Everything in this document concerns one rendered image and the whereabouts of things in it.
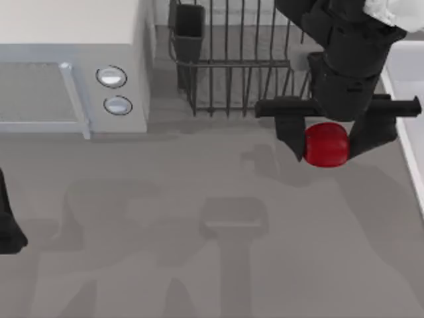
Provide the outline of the red apple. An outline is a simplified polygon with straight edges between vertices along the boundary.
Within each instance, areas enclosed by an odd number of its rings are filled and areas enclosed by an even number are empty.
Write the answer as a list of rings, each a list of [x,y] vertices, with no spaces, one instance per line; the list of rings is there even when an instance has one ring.
[[[318,168],[336,168],[344,165],[350,154],[348,134],[338,123],[325,122],[305,130],[303,159]]]

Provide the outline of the white sink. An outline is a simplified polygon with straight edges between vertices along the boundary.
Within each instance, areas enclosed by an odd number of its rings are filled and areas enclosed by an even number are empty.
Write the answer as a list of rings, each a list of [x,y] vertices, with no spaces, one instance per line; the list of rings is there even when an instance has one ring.
[[[381,79],[393,99],[417,97],[422,107],[416,118],[398,119],[397,131],[424,220],[424,30],[392,46]]]

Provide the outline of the dark grey utensil cup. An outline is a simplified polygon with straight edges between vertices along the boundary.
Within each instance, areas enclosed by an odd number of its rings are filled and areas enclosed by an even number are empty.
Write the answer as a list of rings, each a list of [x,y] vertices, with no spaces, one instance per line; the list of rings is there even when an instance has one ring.
[[[197,64],[205,32],[205,7],[170,0],[168,23],[177,61]]]

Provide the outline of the round microwave knob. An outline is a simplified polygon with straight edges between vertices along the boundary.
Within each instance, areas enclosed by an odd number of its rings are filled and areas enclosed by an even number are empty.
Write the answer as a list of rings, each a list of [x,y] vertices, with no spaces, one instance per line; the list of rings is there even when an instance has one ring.
[[[132,102],[124,96],[116,95],[103,101],[103,108],[114,116],[125,116],[133,110]]]
[[[127,74],[117,66],[107,66],[99,68],[95,74],[96,80],[104,87],[117,89],[127,82]]]

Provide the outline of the pale microwave oven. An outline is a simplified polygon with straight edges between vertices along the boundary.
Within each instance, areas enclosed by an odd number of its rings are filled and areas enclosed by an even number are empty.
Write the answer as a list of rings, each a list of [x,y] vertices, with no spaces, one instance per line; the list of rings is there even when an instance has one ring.
[[[91,135],[147,131],[155,55],[151,0],[0,0],[0,62],[71,63]],[[107,66],[125,71],[124,86],[96,80]],[[132,102],[131,113],[104,110],[116,95]]]

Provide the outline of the microwave oven door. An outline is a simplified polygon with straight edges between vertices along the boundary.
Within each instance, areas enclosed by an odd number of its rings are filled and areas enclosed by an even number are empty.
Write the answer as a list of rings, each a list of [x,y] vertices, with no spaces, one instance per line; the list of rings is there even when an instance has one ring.
[[[0,62],[0,133],[80,133],[59,63]]]

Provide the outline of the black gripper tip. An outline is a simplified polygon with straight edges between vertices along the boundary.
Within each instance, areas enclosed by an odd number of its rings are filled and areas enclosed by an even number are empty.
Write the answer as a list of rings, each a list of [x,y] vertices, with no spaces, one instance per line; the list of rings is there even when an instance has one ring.
[[[28,239],[15,219],[2,169],[0,168],[0,255],[18,254]]]

